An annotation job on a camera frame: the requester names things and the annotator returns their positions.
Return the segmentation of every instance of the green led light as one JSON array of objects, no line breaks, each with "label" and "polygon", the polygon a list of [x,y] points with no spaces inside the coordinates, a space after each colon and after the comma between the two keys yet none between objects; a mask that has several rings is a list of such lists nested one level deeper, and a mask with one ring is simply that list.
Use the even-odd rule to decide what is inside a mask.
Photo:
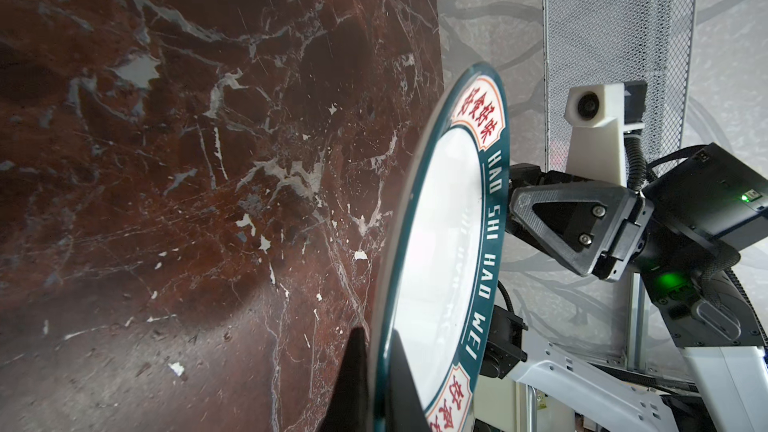
[{"label": "green led light", "polygon": [[656,278],[656,285],[664,290],[671,290],[687,283],[686,278],[677,272],[659,275]]}]

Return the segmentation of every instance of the marble surface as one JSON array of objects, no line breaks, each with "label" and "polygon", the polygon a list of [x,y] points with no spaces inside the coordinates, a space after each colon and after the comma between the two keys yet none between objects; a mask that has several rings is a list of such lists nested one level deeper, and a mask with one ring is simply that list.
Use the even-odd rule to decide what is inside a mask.
[{"label": "marble surface", "polygon": [[4,430],[314,430],[436,0],[0,0]]},{"label": "marble surface", "polygon": [[[696,0],[696,5],[683,145],[718,142],[768,175],[768,0]],[[438,15],[446,83],[476,60],[496,66],[510,104],[511,158],[543,165],[542,0],[438,0]],[[768,323],[768,242],[742,255],[734,270]],[[509,237],[500,277],[535,330],[581,354],[621,362],[626,281],[580,278]],[[690,377],[653,306],[646,345],[651,373]]]}]

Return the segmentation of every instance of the camera lens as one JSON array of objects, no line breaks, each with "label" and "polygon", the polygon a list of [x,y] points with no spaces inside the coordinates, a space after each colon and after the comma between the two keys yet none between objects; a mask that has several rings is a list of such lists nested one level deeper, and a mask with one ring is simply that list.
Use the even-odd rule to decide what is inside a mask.
[{"label": "camera lens", "polygon": [[600,99],[594,92],[587,92],[578,101],[577,111],[584,120],[592,120],[600,110]]}]

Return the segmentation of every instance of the plate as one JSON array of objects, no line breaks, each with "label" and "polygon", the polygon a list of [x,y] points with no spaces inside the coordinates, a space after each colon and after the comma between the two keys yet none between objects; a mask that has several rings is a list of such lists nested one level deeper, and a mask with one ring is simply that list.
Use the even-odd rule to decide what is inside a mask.
[{"label": "plate", "polygon": [[504,88],[475,64],[430,117],[390,229],[371,332],[375,430],[386,428],[393,329],[431,428],[462,429],[493,311],[508,167]]}]

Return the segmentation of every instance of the black cable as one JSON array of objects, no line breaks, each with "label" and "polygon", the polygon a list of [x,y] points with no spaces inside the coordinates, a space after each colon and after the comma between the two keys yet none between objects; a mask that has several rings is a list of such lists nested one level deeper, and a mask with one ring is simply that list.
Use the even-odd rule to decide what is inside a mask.
[{"label": "black cable", "polygon": [[667,154],[664,157],[657,158],[656,160],[649,162],[648,166],[646,167],[646,176],[648,177],[648,182],[653,182],[658,178],[656,172],[654,172],[655,167],[658,167],[661,164],[666,164],[667,162],[672,162],[673,160],[680,160],[681,158],[689,158],[695,156],[696,152],[705,147],[706,145],[684,147],[683,149],[676,150],[671,154]]},{"label": "black cable", "polygon": [[509,298],[509,292],[507,292],[506,287],[504,287],[504,284],[502,281],[498,281],[496,283],[498,285],[498,291],[502,293],[502,297],[504,297],[504,303],[507,305],[507,310],[514,313],[514,307],[512,306],[512,299]]},{"label": "black cable", "polygon": [[632,384],[639,384],[643,387],[658,388],[659,390],[663,390],[661,388],[678,389],[687,393],[698,393],[699,391],[699,389],[696,387],[696,384],[691,382],[655,377],[647,374],[641,374],[639,372],[632,372],[625,369],[611,367],[604,364],[593,363],[592,365],[602,370],[606,374],[621,380],[622,382],[631,382]]},{"label": "black cable", "polygon": [[718,272],[738,264],[739,260],[741,260],[741,255],[739,251],[722,241],[716,241],[715,244],[717,245],[717,255],[715,260],[704,267],[704,271],[699,278],[699,285],[701,285],[701,293],[706,301],[720,308],[720,296],[714,290],[714,276]]},{"label": "black cable", "polygon": [[639,192],[645,185],[646,161],[640,130],[624,134],[624,150],[627,153],[627,188]]},{"label": "black cable", "polygon": [[649,385],[648,387],[652,387],[652,388],[654,388],[656,390],[661,390],[662,392],[666,392],[667,394],[670,394],[670,395],[680,395],[680,392],[675,392],[672,389],[668,389],[666,387],[661,387],[660,385]]},{"label": "black cable", "polygon": [[763,342],[765,344],[768,344],[768,336],[766,336],[766,330],[763,328],[763,324],[760,323],[760,318],[757,317],[757,314],[755,313],[755,308],[752,307],[752,302],[750,302],[750,298],[746,296],[746,291],[744,290],[744,287],[741,286],[741,282],[739,282],[739,279],[734,273],[734,270],[732,268],[725,269],[725,275],[728,276],[730,281],[736,287],[736,290],[739,291],[739,293],[741,294],[741,297],[744,299],[744,302],[746,302],[746,304],[749,305],[750,308],[752,309],[752,313],[755,315],[755,320],[757,321],[757,327],[760,330],[760,335],[763,336]]}]

